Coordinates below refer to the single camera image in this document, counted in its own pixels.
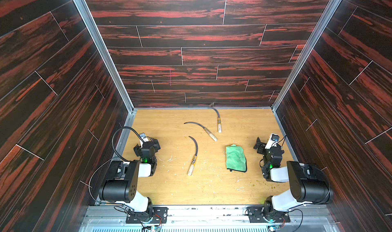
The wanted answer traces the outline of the sickle with yellow label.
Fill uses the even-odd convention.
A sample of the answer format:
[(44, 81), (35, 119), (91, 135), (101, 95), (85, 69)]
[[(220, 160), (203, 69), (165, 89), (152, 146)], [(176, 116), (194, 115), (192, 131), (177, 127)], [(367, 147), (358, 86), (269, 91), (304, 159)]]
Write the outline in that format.
[(219, 114), (218, 110), (215, 107), (213, 107), (213, 106), (209, 106), (209, 108), (216, 112), (216, 114), (217, 114), (217, 129), (218, 129), (218, 133), (222, 133), (221, 117), (220, 117), (220, 114)]

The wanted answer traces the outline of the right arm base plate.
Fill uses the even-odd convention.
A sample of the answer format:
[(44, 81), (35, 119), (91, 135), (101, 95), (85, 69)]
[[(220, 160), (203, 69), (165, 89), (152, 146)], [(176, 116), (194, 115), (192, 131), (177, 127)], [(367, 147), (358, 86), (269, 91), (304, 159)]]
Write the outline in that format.
[(276, 211), (264, 206), (248, 206), (245, 214), (251, 223), (284, 223), (291, 221), (288, 212)]

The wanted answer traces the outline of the green microfibre rag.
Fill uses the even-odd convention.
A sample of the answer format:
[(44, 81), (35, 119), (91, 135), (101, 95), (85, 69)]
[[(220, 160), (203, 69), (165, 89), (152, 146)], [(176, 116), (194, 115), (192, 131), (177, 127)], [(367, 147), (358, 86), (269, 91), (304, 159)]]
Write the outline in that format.
[(226, 147), (226, 169), (237, 172), (247, 172), (247, 159), (241, 146)]

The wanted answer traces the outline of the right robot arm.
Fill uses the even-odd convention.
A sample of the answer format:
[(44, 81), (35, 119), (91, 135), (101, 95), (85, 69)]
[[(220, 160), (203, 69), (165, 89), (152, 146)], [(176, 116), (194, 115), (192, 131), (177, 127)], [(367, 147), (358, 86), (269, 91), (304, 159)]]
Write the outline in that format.
[(287, 161), (281, 165), (284, 150), (276, 134), (270, 135), (266, 143), (257, 138), (254, 149), (262, 155), (260, 167), (264, 179), (273, 183), (289, 183), (290, 188), (269, 196), (261, 211), (251, 208), (251, 222), (260, 217), (268, 223), (290, 222), (289, 212), (310, 204), (327, 204), (333, 200), (332, 186), (323, 171), (311, 164)]

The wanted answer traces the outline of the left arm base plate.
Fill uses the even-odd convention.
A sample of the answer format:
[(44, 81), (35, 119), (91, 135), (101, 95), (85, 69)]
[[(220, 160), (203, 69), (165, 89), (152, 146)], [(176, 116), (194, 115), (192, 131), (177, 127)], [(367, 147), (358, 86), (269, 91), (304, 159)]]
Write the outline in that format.
[(145, 212), (128, 212), (126, 224), (166, 224), (168, 216), (168, 207), (152, 206)]

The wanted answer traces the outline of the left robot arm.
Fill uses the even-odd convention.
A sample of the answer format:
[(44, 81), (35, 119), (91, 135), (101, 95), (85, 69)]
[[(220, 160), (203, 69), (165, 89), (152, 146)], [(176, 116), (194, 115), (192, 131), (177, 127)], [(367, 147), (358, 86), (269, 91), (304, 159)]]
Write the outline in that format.
[(110, 163), (99, 189), (99, 198), (108, 203), (122, 204), (130, 218), (147, 223), (153, 218), (153, 204), (149, 197), (137, 191), (137, 183), (140, 177), (154, 175), (160, 145), (154, 138), (145, 137), (144, 140), (134, 147), (139, 160), (114, 160)]

